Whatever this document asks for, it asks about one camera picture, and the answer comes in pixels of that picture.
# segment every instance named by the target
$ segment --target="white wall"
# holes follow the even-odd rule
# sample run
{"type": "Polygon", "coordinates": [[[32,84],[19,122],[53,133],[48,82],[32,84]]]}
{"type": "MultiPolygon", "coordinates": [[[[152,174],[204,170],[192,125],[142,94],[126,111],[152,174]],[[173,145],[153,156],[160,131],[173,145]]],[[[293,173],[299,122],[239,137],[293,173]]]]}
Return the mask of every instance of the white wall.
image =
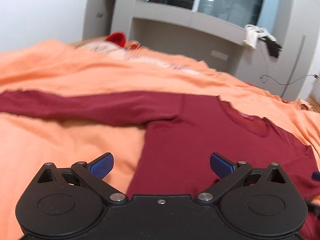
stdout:
{"type": "MultiPolygon", "coordinates": [[[[306,36],[305,43],[299,58],[297,68],[292,75],[291,82],[307,74],[318,74],[320,71],[319,59],[319,30],[320,30],[320,0],[297,0],[295,8],[304,11],[300,19],[295,20],[296,37],[299,33],[306,36]]],[[[283,96],[285,100],[295,100],[297,97],[307,99],[315,83],[315,78],[305,77],[304,79],[289,85],[283,96]]]]}
{"type": "MultiPolygon", "coordinates": [[[[320,31],[318,34],[318,41],[316,45],[315,54],[313,56],[310,69],[308,71],[308,75],[320,73],[320,31]]],[[[308,96],[310,95],[311,91],[318,95],[317,98],[320,99],[320,78],[316,80],[314,77],[306,77],[301,88],[301,91],[298,95],[298,98],[303,100],[307,100],[308,96]]]]}
{"type": "Polygon", "coordinates": [[[87,0],[0,0],[0,52],[82,39],[87,0]]]}

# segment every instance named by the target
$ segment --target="black cloth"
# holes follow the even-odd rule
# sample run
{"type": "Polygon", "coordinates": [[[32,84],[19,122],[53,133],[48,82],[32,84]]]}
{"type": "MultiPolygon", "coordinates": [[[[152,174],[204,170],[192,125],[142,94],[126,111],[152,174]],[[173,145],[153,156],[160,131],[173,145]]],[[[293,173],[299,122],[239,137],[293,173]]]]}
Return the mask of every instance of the black cloth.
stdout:
{"type": "Polygon", "coordinates": [[[281,45],[279,45],[275,41],[270,40],[267,36],[259,38],[259,40],[262,40],[267,44],[267,48],[270,56],[279,58],[280,51],[282,50],[281,45]]]}

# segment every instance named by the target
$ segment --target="orange fabric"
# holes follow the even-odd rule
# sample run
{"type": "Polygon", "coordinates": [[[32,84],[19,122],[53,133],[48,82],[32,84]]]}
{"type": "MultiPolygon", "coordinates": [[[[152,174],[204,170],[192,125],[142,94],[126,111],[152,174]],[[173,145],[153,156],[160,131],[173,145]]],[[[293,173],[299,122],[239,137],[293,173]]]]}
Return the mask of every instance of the orange fabric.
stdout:
{"type": "MultiPolygon", "coordinates": [[[[297,110],[267,91],[209,69],[204,62],[159,54],[146,48],[131,53],[180,64],[205,75],[126,62],[84,49],[76,50],[57,41],[46,41],[29,49],[0,54],[0,92],[25,89],[71,96],[152,90],[221,95],[239,111],[265,116],[304,144],[311,144],[320,167],[319,114],[297,110]]],[[[0,235],[9,240],[22,235],[15,219],[15,205],[44,162],[69,167],[76,161],[90,161],[110,151],[115,157],[115,167],[106,180],[125,192],[144,143],[143,127],[120,128],[71,120],[57,122],[6,113],[0,113],[0,130],[3,138],[0,144],[3,166],[0,235]]]]}

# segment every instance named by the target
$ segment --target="shirt sleeve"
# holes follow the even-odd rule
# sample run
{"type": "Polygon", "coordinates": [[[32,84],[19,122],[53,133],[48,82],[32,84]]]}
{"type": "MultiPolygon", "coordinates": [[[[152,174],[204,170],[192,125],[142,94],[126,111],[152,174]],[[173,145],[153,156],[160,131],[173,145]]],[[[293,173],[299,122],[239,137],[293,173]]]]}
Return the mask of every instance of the shirt sleeve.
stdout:
{"type": "Polygon", "coordinates": [[[182,94],[132,91],[62,97],[40,91],[0,94],[0,111],[43,119],[85,119],[112,126],[178,117],[182,94]]]}

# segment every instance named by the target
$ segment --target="power cord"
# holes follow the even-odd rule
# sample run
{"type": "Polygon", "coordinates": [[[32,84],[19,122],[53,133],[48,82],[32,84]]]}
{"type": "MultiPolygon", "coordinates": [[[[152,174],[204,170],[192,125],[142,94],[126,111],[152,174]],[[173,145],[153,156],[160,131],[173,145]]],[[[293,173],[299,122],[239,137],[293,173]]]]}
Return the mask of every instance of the power cord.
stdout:
{"type": "Polygon", "coordinates": [[[291,85],[291,84],[293,84],[293,83],[295,83],[295,82],[297,82],[297,81],[299,81],[299,80],[301,80],[301,79],[303,79],[303,78],[305,78],[305,77],[311,77],[311,76],[315,77],[316,79],[319,77],[319,76],[316,75],[316,74],[304,75],[304,76],[302,76],[301,78],[297,79],[296,81],[290,82],[290,83],[288,83],[288,84],[281,84],[281,83],[279,83],[277,80],[275,80],[273,77],[270,77],[269,75],[262,75],[262,76],[260,77],[260,79],[262,79],[263,77],[268,77],[268,78],[271,78],[274,82],[278,83],[278,84],[281,85],[281,86],[288,86],[288,85],[291,85]]]}

